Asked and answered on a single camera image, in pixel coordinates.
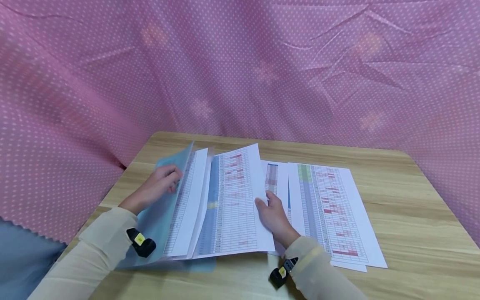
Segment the wrist strap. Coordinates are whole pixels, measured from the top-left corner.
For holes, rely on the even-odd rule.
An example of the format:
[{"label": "wrist strap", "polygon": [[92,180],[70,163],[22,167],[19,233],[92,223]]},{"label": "wrist strap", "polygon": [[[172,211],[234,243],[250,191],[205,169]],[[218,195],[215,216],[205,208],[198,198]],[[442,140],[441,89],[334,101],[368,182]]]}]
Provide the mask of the wrist strap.
[{"label": "wrist strap", "polygon": [[156,248],[156,244],[152,239],[146,239],[137,229],[127,229],[128,238],[132,241],[132,246],[138,256],[148,257]]},{"label": "wrist strap", "polygon": [[298,257],[286,259],[280,268],[275,268],[272,273],[270,273],[270,281],[276,288],[285,284],[287,276],[290,274],[298,260]]}]

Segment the pink polka dot fabric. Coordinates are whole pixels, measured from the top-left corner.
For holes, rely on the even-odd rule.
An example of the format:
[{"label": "pink polka dot fabric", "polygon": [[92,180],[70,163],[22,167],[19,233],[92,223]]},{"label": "pink polka dot fabric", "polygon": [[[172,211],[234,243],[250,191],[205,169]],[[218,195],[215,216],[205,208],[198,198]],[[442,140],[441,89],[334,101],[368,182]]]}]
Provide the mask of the pink polka dot fabric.
[{"label": "pink polka dot fabric", "polygon": [[403,150],[479,244],[479,14],[469,0],[2,1],[0,216],[69,242],[151,134],[191,132]]}]

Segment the paper sheet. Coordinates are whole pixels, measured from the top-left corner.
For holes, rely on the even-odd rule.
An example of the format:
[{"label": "paper sheet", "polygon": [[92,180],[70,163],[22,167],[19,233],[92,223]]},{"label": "paper sheet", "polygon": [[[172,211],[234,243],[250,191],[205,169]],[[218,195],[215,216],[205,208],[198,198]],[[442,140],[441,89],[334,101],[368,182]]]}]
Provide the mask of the paper sheet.
[{"label": "paper sheet", "polygon": [[301,235],[317,239],[334,263],[387,268],[350,170],[288,163],[288,180]]},{"label": "paper sheet", "polygon": [[164,256],[186,256],[200,209],[208,149],[197,150],[190,156],[183,173],[177,204],[173,213]]},{"label": "paper sheet", "polygon": [[194,257],[274,251],[254,199],[266,202],[258,144],[214,157],[207,212]]},{"label": "paper sheet", "polygon": [[[265,174],[265,190],[273,192],[282,200],[285,214],[288,214],[288,167],[287,163],[262,160],[262,170]],[[275,241],[275,251],[268,254],[283,256],[285,248]]]}]

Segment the hand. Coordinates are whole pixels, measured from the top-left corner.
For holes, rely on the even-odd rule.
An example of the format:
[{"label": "hand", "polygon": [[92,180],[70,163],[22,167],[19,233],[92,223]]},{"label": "hand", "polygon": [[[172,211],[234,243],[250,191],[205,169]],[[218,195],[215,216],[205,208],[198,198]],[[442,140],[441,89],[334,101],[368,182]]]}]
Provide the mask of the hand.
[{"label": "hand", "polygon": [[165,192],[176,192],[182,176],[182,172],[175,165],[158,167],[136,191],[120,203],[119,207],[138,215],[160,199]]},{"label": "hand", "polygon": [[268,206],[259,198],[255,199],[260,220],[272,233],[273,238],[287,249],[300,234],[292,227],[285,215],[282,201],[271,191],[266,191]]}]

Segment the wooden tabletop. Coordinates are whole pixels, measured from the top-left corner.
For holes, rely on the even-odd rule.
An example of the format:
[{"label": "wooden tabletop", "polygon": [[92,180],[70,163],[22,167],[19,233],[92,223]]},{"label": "wooden tabletop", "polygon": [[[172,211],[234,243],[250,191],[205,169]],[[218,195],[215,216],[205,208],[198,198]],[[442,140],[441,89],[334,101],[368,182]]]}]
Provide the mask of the wooden tabletop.
[{"label": "wooden tabletop", "polygon": [[[82,230],[135,191],[159,158],[192,140],[200,148],[214,145],[217,153],[258,143],[261,159],[349,168],[388,269],[340,270],[370,299],[480,297],[480,250],[419,167],[400,151],[157,132]],[[275,256],[247,253],[219,257],[212,273],[115,271],[92,299],[302,299],[291,280],[279,290],[267,281],[277,264]]]}]

